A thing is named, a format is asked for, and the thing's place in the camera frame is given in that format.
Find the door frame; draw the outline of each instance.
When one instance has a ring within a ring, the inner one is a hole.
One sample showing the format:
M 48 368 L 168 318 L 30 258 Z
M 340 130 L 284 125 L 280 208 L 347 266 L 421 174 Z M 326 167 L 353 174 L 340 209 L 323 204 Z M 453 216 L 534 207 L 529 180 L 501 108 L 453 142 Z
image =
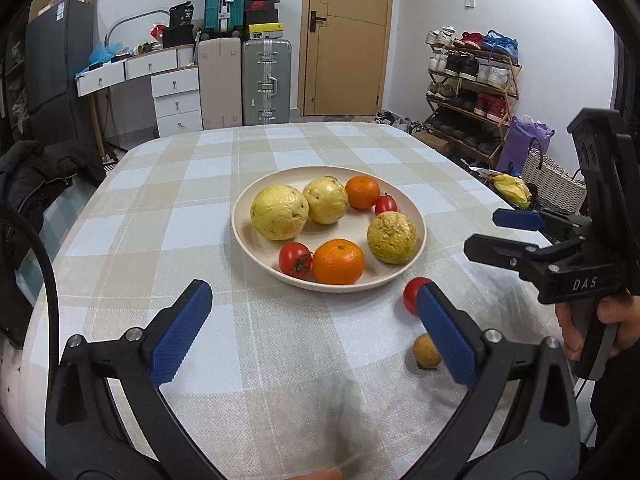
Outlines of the door frame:
M 298 109 L 300 117 L 305 115 L 305 82 L 306 82 L 306 48 L 309 35 L 309 5 L 310 0 L 302 0 L 302 18 L 300 21 L 300 54 L 298 56 Z M 391 11 L 393 0 L 386 4 L 385 47 L 382 60 L 382 73 L 380 74 L 380 88 L 378 89 L 377 111 L 382 110 L 383 91 L 385 89 L 386 61 L 389 57 L 389 42 L 391 35 Z

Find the metal screw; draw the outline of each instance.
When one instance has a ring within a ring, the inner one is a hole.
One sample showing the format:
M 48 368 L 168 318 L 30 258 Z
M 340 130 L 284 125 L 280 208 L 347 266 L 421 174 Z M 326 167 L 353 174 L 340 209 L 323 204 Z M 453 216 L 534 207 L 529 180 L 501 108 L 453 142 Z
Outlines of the metal screw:
M 125 332 L 124 337 L 127 341 L 137 341 L 142 337 L 142 330 L 139 328 L 129 328 L 129 330 Z
M 69 338 L 69 341 L 67 341 L 66 343 L 71 346 L 71 348 L 74 348 L 76 346 L 78 346 L 80 343 L 82 342 L 82 336 L 81 335 L 73 335 Z
M 500 341 L 502 341 L 502 334 L 497 330 L 491 328 L 484 333 L 484 338 L 489 343 L 499 343 Z
M 545 343 L 549 348 L 560 348 L 560 342 L 555 337 L 545 337 Z

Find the beige suitcase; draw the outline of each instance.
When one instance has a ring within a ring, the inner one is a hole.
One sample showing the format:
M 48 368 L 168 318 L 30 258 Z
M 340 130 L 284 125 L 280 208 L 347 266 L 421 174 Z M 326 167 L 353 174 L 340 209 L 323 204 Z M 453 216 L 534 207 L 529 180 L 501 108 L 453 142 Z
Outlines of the beige suitcase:
M 198 44 L 200 105 L 205 130 L 242 126 L 240 38 Z

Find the hand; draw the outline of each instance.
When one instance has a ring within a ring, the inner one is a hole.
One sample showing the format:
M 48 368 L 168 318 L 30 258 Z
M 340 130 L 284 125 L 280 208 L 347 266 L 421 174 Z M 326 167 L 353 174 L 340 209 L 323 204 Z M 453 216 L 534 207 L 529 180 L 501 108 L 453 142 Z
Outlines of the hand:
M 289 480 L 342 480 L 342 472 L 337 467 L 322 469 L 306 475 L 294 476 Z
M 564 354 L 568 359 L 577 361 L 582 353 L 584 338 L 574 326 L 568 303 L 556 304 L 556 317 L 562 329 Z M 618 336 L 609 355 L 615 357 L 640 339 L 640 296 L 624 292 L 603 298 L 598 304 L 598 319 L 606 324 L 620 323 Z

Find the wrinkled yellow fruit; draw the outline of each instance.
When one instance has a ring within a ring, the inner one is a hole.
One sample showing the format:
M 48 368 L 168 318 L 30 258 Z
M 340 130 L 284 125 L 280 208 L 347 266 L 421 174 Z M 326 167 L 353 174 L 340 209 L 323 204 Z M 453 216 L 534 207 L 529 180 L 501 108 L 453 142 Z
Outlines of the wrinkled yellow fruit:
M 435 368 L 442 361 L 429 334 L 422 334 L 415 340 L 414 356 L 419 368 Z
M 386 264 L 407 263 L 414 256 L 417 239 L 414 223 L 395 211 L 380 213 L 367 230 L 371 254 Z
M 291 186 L 265 187 L 251 204 L 251 223 L 268 240 L 289 240 L 298 236 L 308 216 L 306 198 Z
M 335 224 L 347 212 L 347 190 L 334 176 L 309 182 L 302 194 L 309 202 L 309 218 L 319 224 Z

